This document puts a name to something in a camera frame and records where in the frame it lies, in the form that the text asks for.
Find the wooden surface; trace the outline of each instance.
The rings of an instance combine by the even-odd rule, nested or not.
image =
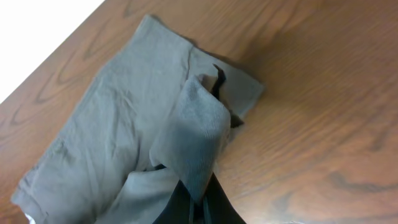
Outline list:
[[[0,105],[0,223],[23,222],[9,202],[18,180],[147,13],[267,85],[220,160],[248,223],[398,223],[397,11],[396,0],[107,0]]]

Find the white floor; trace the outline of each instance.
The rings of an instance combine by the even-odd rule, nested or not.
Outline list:
[[[0,0],[0,103],[104,0]]]

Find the cloth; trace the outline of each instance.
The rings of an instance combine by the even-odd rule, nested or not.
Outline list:
[[[150,150],[166,132],[187,79],[216,76],[213,63],[225,71],[230,108],[243,116],[262,85],[146,16],[125,48],[99,71],[36,166],[21,179],[12,202],[36,223],[100,222],[110,211],[122,213],[120,206],[129,203],[136,205],[129,211],[133,214],[129,222],[156,218],[179,177],[169,168],[143,172],[153,169]],[[152,157],[159,162],[160,157]]]

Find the gray towel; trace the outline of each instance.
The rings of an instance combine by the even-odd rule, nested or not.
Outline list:
[[[213,63],[226,73],[224,90],[231,109],[243,116],[262,86],[146,16],[127,46],[97,74],[37,165],[19,182],[12,202],[37,223],[93,223],[98,217],[99,222],[108,217],[117,223],[122,219],[114,220],[112,214],[123,214],[128,205],[135,206],[123,222],[156,218],[178,178],[188,177],[172,169],[143,172],[153,168],[151,159],[154,164],[162,162],[156,154],[150,158],[150,151],[162,150],[159,139],[167,133],[169,118],[184,108],[178,99],[188,97],[181,94],[186,81],[194,84],[197,80],[190,77],[215,76]]]

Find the wood grain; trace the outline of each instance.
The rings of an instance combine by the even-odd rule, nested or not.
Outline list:
[[[0,223],[23,221],[9,202],[18,180],[144,14],[267,85],[220,159],[248,223],[398,223],[397,10],[394,0],[105,1],[0,105]]]

